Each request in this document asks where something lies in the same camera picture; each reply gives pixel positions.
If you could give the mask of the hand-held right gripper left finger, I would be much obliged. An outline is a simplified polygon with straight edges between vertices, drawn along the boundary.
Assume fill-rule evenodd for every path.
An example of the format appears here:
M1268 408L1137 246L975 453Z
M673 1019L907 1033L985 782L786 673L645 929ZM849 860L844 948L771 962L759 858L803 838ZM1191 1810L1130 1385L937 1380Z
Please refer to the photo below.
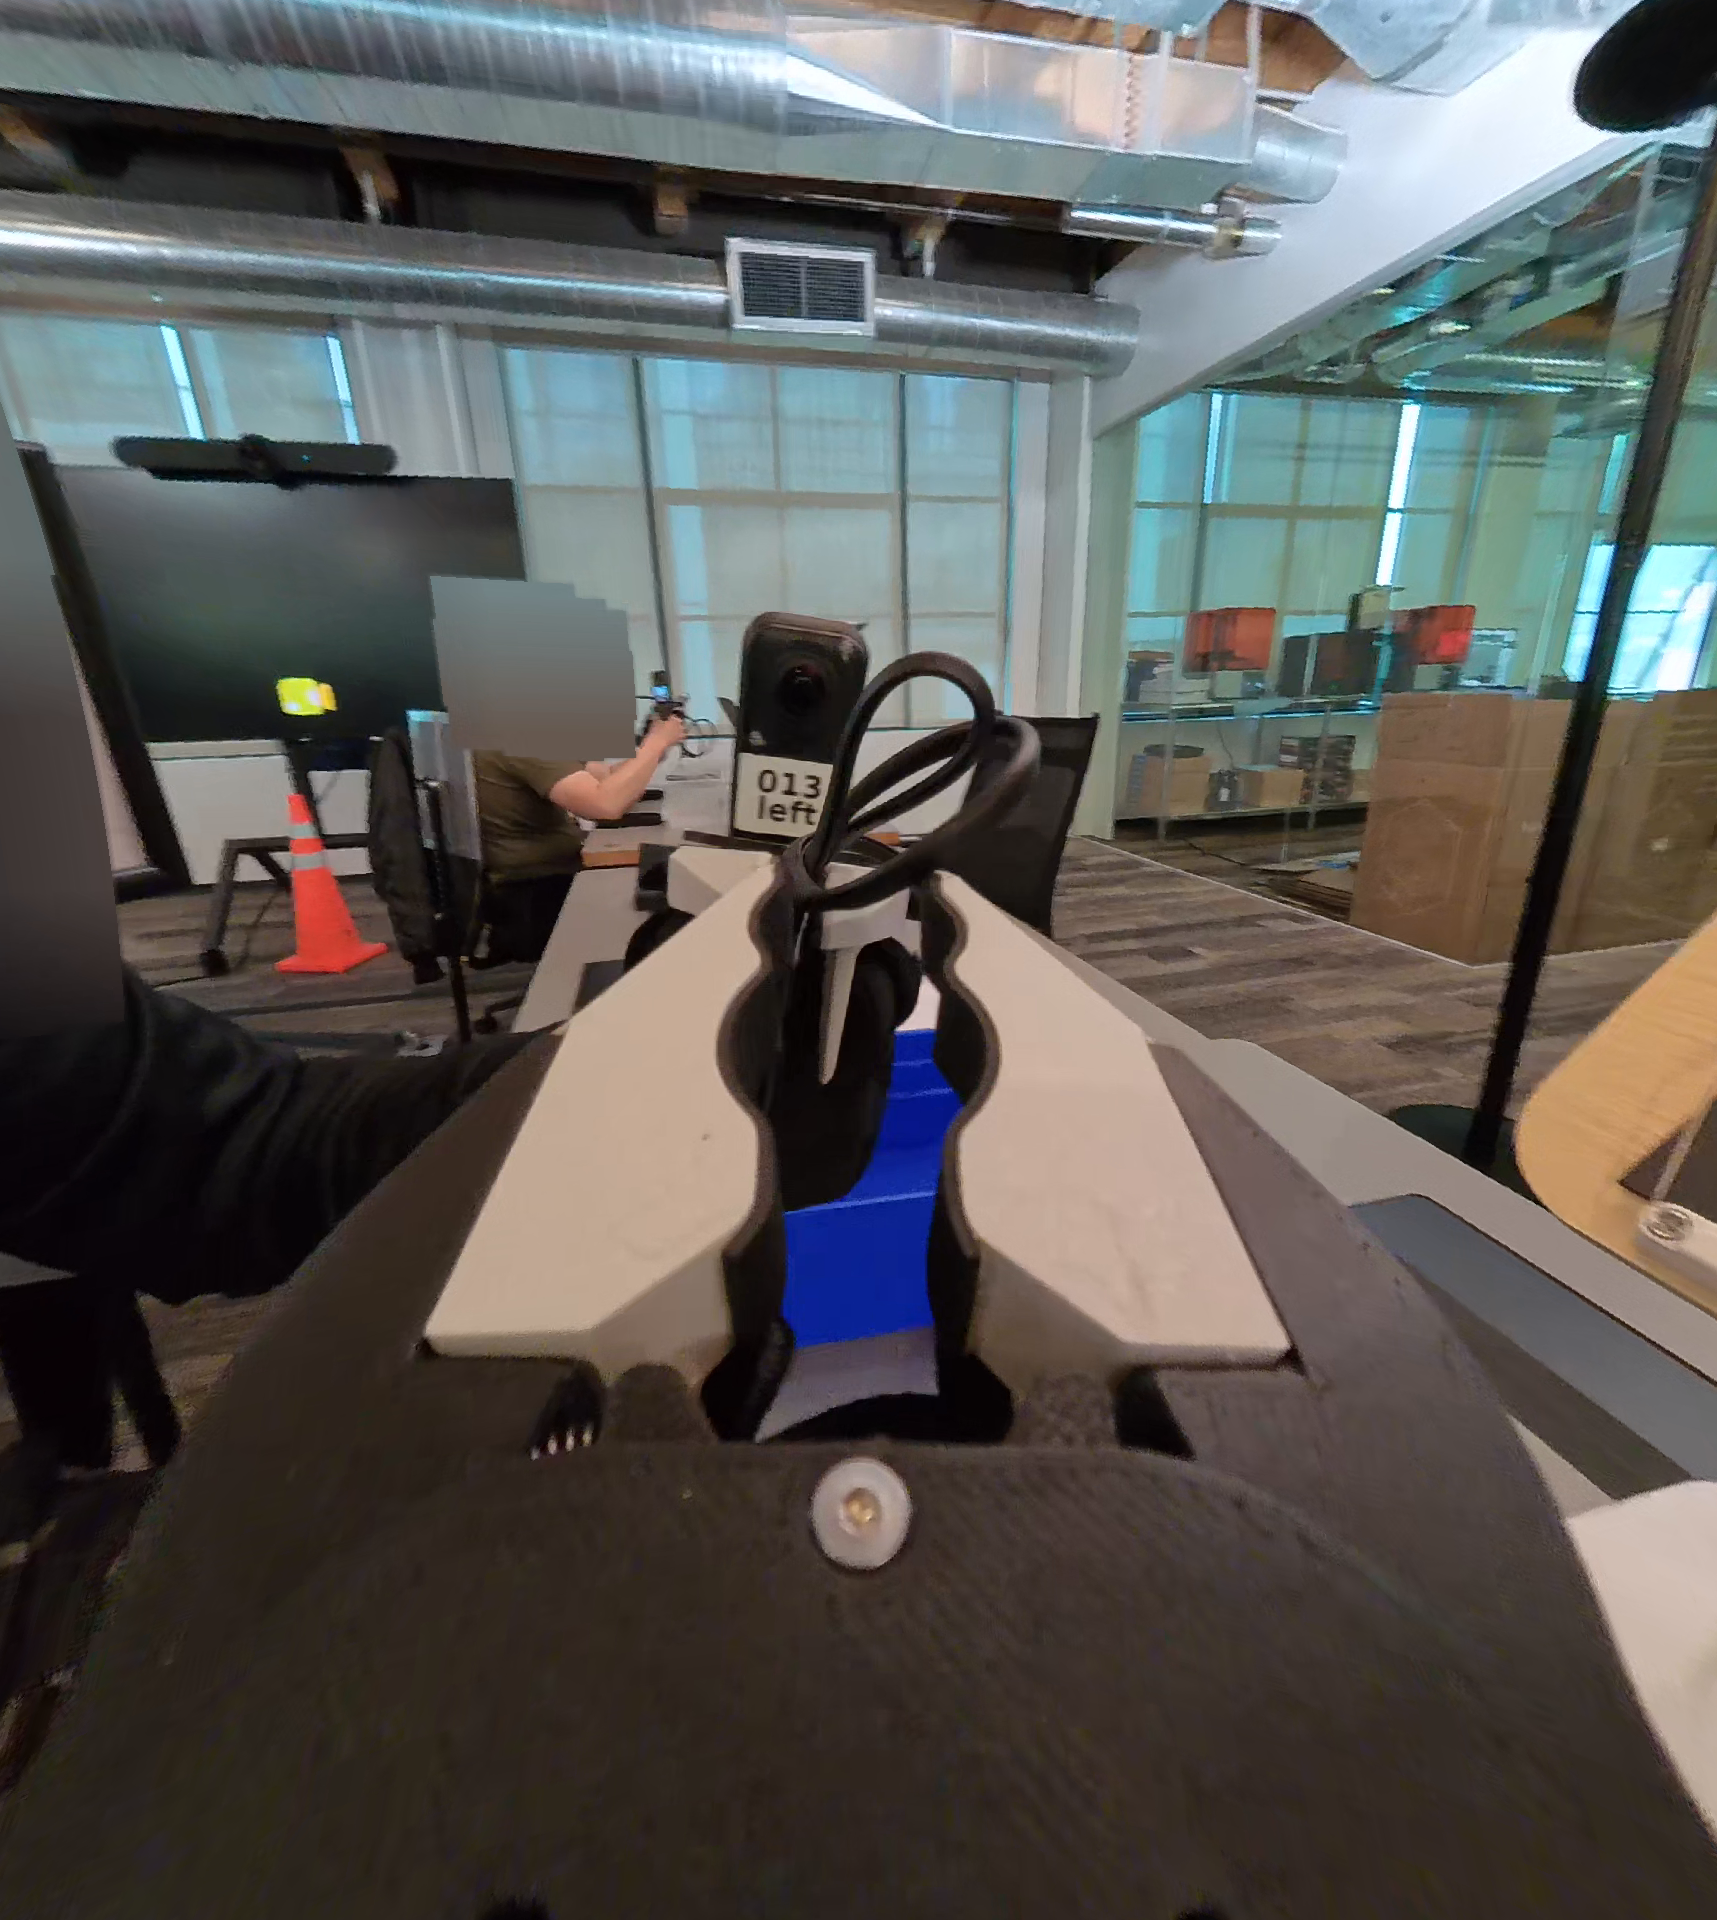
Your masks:
M780 1323L772 873L734 885L560 1033L425 1325L452 1361L664 1367L700 1386Z

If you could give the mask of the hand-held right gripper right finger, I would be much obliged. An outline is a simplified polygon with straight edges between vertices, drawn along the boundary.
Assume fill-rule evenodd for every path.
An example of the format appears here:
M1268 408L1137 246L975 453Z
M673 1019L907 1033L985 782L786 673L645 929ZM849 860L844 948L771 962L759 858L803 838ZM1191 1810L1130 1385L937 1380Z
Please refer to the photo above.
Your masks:
M962 1111L926 1256L938 1355L1009 1390L1291 1350L1142 1029L959 878L921 904Z

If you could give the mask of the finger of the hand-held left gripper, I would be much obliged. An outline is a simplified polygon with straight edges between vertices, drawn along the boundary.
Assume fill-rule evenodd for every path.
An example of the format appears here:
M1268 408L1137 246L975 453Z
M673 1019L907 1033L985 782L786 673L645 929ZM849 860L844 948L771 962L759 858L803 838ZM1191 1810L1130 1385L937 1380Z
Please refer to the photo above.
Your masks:
M882 947L880 967L895 999L916 999L918 908L909 894L891 894L864 906L824 906L817 913L817 939L824 957L824 994L852 987L862 955Z
M760 846L713 846L685 840L667 853L656 887L637 894L642 915L628 941L628 967L639 969L681 929L704 915L746 878L771 883L775 853Z

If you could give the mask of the blue plastic bin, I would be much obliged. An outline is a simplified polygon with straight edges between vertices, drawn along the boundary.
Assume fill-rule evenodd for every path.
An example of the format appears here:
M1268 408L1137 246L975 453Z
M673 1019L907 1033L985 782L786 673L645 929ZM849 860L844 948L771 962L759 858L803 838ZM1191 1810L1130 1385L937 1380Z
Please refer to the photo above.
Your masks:
M784 1317L803 1350L929 1333L926 1253L946 1132L962 1103L934 1065L934 1030L904 1027L871 1162L839 1201L784 1221Z

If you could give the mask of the person's left forearm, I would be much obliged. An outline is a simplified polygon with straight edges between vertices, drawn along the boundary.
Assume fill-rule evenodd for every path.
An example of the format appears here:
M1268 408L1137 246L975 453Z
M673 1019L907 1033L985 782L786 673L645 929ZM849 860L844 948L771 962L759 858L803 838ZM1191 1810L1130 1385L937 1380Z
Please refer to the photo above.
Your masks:
M0 1039L0 1253L166 1304L285 1284L543 1035L306 1058L125 976L119 1021Z

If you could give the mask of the person's left hand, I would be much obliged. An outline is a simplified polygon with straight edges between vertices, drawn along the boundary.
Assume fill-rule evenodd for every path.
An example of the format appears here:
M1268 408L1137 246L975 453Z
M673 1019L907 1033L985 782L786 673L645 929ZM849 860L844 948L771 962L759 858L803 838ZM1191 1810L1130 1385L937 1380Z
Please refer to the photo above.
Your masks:
M918 1002L918 961L897 939L834 953L856 962L839 1056L821 1080L827 957L809 951L790 976L769 1119L784 1213L844 1199L882 1132L895 1068L895 1033Z

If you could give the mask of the black office chair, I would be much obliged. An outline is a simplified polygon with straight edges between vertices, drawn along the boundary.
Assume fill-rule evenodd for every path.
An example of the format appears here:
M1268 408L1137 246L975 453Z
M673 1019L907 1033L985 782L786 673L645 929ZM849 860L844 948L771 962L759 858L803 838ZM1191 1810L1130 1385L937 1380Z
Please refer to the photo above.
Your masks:
M1041 761L1025 797L999 822L975 828L946 850L938 870L955 875L1043 939L1054 929L1063 850L1077 812L1098 729L1096 715L1034 717Z

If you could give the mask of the orange traffic cone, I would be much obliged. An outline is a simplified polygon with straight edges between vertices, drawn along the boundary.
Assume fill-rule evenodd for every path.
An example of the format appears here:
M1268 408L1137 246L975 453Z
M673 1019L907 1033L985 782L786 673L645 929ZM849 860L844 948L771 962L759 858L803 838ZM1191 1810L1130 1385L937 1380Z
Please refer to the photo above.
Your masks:
M385 943L360 936L332 870L308 800L288 797L294 953L274 967L287 976L342 976L386 957Z

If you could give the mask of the white vent grille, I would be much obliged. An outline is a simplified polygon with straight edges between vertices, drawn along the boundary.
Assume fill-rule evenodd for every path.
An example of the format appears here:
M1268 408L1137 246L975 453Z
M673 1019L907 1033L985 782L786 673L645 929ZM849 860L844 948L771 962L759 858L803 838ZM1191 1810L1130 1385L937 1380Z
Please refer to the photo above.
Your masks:
M866 249L729 236L725 275L731 332L839 341L877 335L877 260Z

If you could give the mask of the large black monitor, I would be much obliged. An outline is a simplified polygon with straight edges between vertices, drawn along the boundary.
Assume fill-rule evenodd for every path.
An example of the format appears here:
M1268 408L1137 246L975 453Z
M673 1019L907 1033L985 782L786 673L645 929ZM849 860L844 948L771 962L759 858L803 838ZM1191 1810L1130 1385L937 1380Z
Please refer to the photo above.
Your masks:
M504 478L56 478L150 747L371 739L440 711L433 579L527 577Z

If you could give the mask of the black video bar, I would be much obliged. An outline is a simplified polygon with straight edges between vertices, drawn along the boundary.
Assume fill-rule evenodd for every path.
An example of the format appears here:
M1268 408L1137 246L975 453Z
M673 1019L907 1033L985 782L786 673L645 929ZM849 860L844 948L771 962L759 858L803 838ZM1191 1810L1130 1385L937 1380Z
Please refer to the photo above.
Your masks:
M109 450L125 467L165 482L262 485L280 490L382 485L396 478L391 445L120 436Z

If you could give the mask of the black framed tag sign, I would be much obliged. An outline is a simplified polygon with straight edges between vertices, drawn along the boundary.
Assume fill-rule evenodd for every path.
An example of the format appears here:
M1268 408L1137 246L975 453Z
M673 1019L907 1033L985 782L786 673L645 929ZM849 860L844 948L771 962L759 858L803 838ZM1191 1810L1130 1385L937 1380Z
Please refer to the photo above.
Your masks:
M71 641L112 891L120 902L184 893L193 885L190 866L110 650L100 595L59 468L41 445L16 441L14 448L47 541L54 596Z

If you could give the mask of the black round-top pole stand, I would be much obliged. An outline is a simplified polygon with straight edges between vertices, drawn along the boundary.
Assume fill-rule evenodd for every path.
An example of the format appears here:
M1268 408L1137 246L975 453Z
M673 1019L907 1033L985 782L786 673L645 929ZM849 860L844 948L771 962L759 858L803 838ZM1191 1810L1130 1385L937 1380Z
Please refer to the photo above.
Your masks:
M1518 1192L1527 1187L1518 1172L1507 1106L1583 827L1624 631L1651 547L1717 275L1717 2L1631 6L1592 42L1573 79L1572 104L1596 133L1668 133L1702 114L1714 116L1714 128L1631 450L1587 670L1572 700L1548 795L1479 1099L1469 1109L1406 1106L1394 1116L1407 1132Z

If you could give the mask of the silver ventilation duct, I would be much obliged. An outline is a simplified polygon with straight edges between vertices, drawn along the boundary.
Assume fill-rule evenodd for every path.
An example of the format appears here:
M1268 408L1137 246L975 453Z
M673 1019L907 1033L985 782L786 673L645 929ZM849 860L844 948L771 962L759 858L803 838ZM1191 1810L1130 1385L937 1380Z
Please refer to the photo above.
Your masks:
M789 4L0 2L0 93L1127 210L1349 156L1239 66Z
M0 296L95 288L212 310L718 335L1094 378L1125 372L1139 347L1139 315L1125 303L880 271L871 341L731 332L725 258L0 188Z

